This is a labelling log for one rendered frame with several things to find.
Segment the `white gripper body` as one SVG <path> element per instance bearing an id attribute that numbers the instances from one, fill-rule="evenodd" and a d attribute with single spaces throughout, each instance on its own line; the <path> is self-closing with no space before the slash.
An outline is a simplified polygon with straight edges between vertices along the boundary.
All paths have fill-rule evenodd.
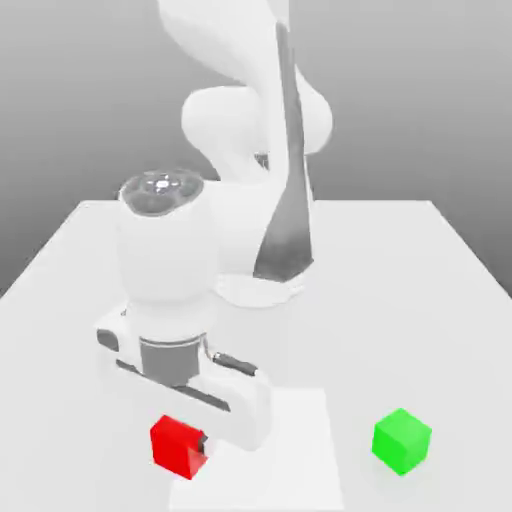
<path id="1" fill-rule="evenodd" d="M 198 376 L 171 389 L 131 369 L 115 353 L 101 355 L 108 385 L 154 416 L 167 415 L 207 437 L 254 451 L 272 425 L 272 387 L 256 365 L 228 354 L 199 355 Z"/>

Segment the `small red cube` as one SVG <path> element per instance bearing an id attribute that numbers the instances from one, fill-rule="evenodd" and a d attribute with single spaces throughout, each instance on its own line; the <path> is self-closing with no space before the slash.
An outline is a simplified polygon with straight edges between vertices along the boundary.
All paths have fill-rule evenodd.
<path id="1" fill-rule="evenodd" d="M 187 480 L 192 480 L 208 456 L 193 453 L 187 446 L 187 430 L 195 428 L 163 415 L 150 429 L 154 462 Z"/>

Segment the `small green cube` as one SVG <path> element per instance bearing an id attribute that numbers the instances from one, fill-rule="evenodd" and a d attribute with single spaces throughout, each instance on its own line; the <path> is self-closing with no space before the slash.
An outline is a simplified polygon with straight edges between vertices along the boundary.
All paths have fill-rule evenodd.
<path id="1" fill-rule="evenodd" d="M 407 410 L 398 408 L 374 426 L 371 451 L 403 476 L 427 456 L 432 428 Z"/>

